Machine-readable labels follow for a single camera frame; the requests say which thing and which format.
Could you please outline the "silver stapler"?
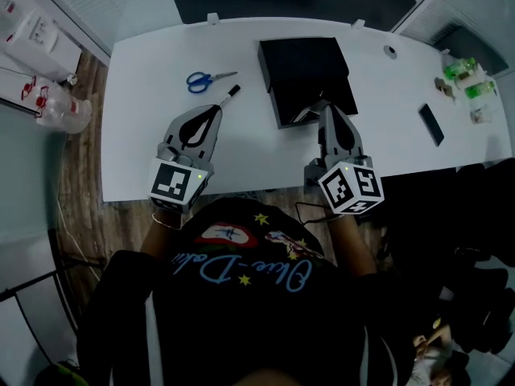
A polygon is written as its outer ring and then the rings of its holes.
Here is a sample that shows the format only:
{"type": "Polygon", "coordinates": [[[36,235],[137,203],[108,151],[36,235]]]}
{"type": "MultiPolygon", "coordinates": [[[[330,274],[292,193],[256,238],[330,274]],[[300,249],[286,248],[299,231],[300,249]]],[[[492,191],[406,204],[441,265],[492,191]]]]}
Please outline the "silver stapler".
{"type": "Polygon", "coordinates": [[[300,113],[294,116],[290,123],[297,124],[318,120],[323,105],[324,101],[317,101],[313,105],[307,106],[300,113]]]}

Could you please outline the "black marker pen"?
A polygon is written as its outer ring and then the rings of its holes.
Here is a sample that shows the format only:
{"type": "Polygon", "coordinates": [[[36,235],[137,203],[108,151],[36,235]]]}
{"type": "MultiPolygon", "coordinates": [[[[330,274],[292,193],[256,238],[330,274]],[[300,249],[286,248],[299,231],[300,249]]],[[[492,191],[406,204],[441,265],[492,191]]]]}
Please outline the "black marker pen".
{"type": "Polygon", "coordinates": [[[238,84],[235,84],[228,92],[227,94],[222,98],[222,100],[218,103],[218,106],[222,108],[224,105],[226,105],[237,93],[239,93],[241,90],[241,86],[238,84]]]}

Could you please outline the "person's left forearm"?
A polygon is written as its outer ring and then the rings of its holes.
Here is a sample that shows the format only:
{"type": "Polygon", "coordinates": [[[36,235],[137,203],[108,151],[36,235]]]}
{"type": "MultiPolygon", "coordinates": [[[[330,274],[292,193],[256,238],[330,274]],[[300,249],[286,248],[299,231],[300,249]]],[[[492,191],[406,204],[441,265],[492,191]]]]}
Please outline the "person's left forearm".
{"type": "Polygon", "coordinates": [[[142,242],[140,252],[165,259],[182,237],[182,216],[173,211],[157,209],[151,215],[151,219],[151,226],[142,242]]]}

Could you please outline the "small brown object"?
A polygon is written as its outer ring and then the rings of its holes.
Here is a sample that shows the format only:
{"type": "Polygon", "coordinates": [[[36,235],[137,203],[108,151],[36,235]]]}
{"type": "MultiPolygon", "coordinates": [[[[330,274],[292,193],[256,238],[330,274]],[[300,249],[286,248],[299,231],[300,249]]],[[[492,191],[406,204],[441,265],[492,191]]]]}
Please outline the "small brown object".
{"type": "Polygon", "coordinates": [[[453,101],[455,101],[455,95],[453,92],[453,88],[442,78],[436,77],[435,78],[435,88],[441,92],[446,97],[451,98],[453,101]]]}

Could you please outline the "clear glass cup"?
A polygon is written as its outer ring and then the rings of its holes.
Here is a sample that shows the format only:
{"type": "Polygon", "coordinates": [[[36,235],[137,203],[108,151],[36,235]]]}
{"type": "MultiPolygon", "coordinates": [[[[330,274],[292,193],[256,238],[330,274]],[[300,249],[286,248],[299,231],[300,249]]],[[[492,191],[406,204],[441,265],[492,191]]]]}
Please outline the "clear glass cup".
{"type": "Polygon", "coordinates": [[[496,110],[490,105],[483,105],[470,112],[470,118],[476,125],[491,123],[492,116],[496,110]]]}

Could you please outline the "clear water jug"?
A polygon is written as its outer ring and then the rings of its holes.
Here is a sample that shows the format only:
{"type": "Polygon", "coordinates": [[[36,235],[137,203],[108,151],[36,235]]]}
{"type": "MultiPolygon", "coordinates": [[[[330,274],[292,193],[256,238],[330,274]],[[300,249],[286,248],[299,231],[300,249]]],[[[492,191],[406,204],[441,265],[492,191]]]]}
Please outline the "clear water jug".
{"type": "Polygon", "coordinates": [[[23,85],[20,100],[23,106],[41,115],[51,101],[57,99],[62,92],[62,87],[55,81],[33,75],[23,85]]]}
{"type": "Polygon", "coordinates": [[[93,106],[90,100],[78,100],[63,90],[61,95],[38,115],[37,123],[68,134],[80,133],[91,121],[93,106]]]}

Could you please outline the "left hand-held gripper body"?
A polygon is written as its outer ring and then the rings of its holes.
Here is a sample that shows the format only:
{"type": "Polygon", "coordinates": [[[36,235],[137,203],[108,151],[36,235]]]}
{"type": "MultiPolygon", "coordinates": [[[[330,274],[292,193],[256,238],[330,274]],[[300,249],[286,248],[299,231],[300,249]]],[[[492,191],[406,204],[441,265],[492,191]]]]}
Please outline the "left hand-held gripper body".
{"type": "Polygon", "coordinates": [[[156,207],[185,215],[213,174],[210,162],[189,157],[162,142],[150,163],[148,198],[156,207]]]}

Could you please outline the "black metal frame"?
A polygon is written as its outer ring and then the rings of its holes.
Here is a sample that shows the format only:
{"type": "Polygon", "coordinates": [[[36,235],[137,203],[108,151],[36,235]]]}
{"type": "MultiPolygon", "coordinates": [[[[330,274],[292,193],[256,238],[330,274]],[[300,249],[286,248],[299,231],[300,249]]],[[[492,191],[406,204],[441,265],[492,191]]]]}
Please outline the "black metal frame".
{"type": "Polygon", "coordinates": [[[32,386],[53,363],[76,360],[77,308],[56,231],[0,242],[0,386],[32,386]]]}

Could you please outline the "blue-handled scissors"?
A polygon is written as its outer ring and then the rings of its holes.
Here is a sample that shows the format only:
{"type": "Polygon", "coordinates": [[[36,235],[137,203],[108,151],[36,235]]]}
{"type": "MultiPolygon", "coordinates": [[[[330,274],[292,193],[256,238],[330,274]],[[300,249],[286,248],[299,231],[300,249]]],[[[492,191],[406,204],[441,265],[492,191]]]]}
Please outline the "blue-handled scissors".
{"type": "Polygon", "coordinates": [[[192,94],[201,94],[208,90],[209,86],[215,81],[235,76],[237,72],[224,72],[212,75],[205,72],[194,72],[187,79],[187,90],[192,94]]]}

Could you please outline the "person's black printed shirt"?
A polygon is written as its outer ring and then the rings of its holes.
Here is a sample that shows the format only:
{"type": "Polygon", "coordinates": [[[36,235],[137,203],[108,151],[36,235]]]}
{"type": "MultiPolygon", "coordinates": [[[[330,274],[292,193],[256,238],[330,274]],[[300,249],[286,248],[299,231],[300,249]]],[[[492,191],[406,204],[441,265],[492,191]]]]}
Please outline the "person's black printed shirt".
{"type": "Polygon", "coordinates": [[[77,334],[89,386],[406,386],[410,311],[354,277],[281,209],[223,198],[182,223],[168,257],[114,253],[77,334]]]}

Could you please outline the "black box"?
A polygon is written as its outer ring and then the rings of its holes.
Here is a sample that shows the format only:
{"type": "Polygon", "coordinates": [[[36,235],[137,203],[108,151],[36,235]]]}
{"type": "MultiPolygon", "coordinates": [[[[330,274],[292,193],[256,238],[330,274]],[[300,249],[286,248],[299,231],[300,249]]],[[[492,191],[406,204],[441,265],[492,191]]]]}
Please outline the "black box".
{"type": "Polygon", "coordinates": [[[257,57],[279,129],[317,101],[328,101],[349,116],[358,109],[349,69],[336,38],[310,37],[262,40],[257,57]]]}

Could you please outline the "person's right forearm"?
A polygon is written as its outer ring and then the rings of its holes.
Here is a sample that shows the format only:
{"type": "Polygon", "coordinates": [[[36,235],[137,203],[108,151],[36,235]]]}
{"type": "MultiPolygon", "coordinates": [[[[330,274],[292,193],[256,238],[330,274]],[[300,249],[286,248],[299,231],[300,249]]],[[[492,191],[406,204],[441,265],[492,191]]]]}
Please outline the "person's right forearm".
{"type": "Polygon", "coordinates": [[[328,223],[333,251],[339,268],[354,277],[377,272],[373,254],[365,243],[353,216],[346,215],[328,223]]]}

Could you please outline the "green drink bottle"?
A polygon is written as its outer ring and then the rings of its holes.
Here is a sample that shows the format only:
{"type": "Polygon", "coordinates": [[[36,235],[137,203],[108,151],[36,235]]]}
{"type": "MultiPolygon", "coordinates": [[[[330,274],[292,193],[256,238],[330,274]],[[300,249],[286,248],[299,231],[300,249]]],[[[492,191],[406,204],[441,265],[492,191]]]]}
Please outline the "green drink bottle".
{"type": "Polygon", "coordinates": [[[462,79],[471,76],[476,70],[476,60],[474,58],[459,59],[447,65],[443,73],[449,80],[462,79]]]}
{"type": "Polygon", "coordinates": [[[476,99],[477,97],[486,95],[495,90],[495,84],[491,80],[485,80],[473,86],[465,88],[465,94],[468,99],[476,99]]]}

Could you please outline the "white water dispenser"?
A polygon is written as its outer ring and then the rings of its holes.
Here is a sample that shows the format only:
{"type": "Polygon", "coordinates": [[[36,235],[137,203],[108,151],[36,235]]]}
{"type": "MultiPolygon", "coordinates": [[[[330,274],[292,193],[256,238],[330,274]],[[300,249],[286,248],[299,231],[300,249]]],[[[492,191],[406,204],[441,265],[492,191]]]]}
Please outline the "white water dispenser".
{"type": "Polygon", "coordinates": [[[6,53],[56,82],[73,78],[82,50],[42,11],[33,10],[6,41],[6,53]]]}

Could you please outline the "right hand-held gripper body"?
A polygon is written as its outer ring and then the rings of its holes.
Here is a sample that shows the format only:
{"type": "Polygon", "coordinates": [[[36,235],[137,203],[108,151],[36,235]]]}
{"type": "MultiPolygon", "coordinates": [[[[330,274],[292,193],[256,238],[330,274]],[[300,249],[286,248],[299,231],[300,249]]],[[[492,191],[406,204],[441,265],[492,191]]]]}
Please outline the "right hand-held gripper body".
{"type": "Polygon", "coordinates": [[[305,185],[318,186],[335,215],[362,215],[384,201],[381,179],[367,162],[350,159],[324,168],[316,158],[304,169],[305,185]]]}

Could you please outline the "black smartphone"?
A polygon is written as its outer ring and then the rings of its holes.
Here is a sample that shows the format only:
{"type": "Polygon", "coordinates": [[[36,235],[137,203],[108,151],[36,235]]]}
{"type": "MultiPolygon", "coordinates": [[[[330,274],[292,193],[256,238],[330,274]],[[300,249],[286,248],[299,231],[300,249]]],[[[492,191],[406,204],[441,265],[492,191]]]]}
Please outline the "black smartphone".
{"type": "Polygon", "coordinates": [[[434,144],[439,147],[443,142],[444,134],[429,105],[424,104],[418,111],[418,114],[426,126],[434,144]]]}

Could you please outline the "black office chair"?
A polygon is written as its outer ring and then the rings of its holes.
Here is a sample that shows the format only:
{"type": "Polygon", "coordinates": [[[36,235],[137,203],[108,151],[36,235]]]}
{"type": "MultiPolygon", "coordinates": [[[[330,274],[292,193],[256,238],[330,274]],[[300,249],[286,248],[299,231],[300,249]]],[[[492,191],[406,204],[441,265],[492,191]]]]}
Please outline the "black office chair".
{"type": "Polygon", "coordinates": [[[515,158],[382,184],[367,219],[386,229],[379,255],[393,260],[414,330],[440,318],[464,351],[501,352],[515,333],[515,158]]]}

